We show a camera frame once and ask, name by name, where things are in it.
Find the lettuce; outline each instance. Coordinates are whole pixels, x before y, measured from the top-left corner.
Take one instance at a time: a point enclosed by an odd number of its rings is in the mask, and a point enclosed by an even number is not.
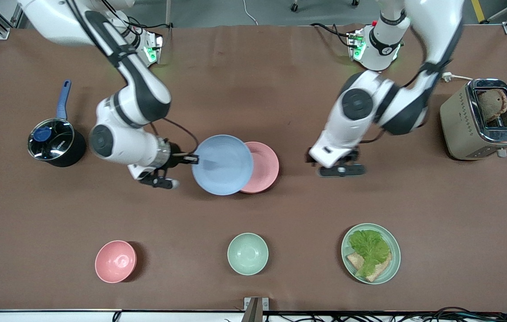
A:
[[[357,271],[359,277],[369,276],[375,272],[375,266],[387,260],[390,249],[388,244],[374,230],[358,230],[349,236],[349,243],[355,252],[362,256],[364,263]]]

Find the blue handle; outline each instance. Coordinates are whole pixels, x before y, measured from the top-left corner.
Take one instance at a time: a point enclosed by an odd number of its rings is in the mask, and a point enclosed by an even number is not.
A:
[[[71,80],[65,80],[63,88],[60,90],[59,104],[56,106],[56,116],[59,119],[67,119],[67,100],[68,94],[71,91]]]

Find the brown table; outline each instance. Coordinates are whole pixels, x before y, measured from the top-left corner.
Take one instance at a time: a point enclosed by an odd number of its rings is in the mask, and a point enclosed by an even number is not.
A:
[[[411,33],[405,42],[384,72],[399,84],[422,59]],[[96,104],[124,82],[93,47],[12,30],[0,41],[0,308],[233,309],[259,295],[276,310],[507,311],[507,159],[452,161],[438,120],[463,81],[437,87],[425,127],[363,145],[366,175],[321,179],[304,153],[341,84],[361,70],[332,34],[175,29],[166,47],[164,65],[152,71],[173,95],[170,118],[200,140],[231,134],[269,144],[280,179],[263,194],[221,197],[202,190],[189,166],[171,171],[181,186],[166,191],[92,153],[67,169],[34,161],[26,138],[55,114],[63,80],[73,81],[69,119],[84,134]],[[453,73],[507,82],[500,26],[467,26],[454,58]],[[182,131],[157,127],[192,148]],[[400,244],[402,264],[389,283],[358,283],[341,263],[341,239],[362,222],[384,226]],[[270,248],[267,267],[251,277],[226,259],[243,232]],[[96,277],[94,257],[117,239],[136,242],[141,265],[132,281],[111,285]]]

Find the silver toaster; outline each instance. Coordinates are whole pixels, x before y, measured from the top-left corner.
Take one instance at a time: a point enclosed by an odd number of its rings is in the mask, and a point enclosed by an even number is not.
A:
[[[482,116],[479,94],[499,89],[507,97],[507,84],[497,79],[475,79],[462,86],[440,108],[442,131],[450,155],[459,160],[480,160],[497,153],[506,157],[507,109],[493,120]]]

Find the pink bowl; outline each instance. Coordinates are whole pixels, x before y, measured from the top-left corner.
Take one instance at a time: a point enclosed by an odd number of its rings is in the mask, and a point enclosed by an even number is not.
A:
[[[118,283],[128,277],[136,267],[136,251],[125,241],[111,241],[102,246],[94,269],[106,283]]]
[[[269,188],[279,174],[279,160],[275,152],[260,142],[246,142],[253,156],[253,175],[242,192],[254,194]]]

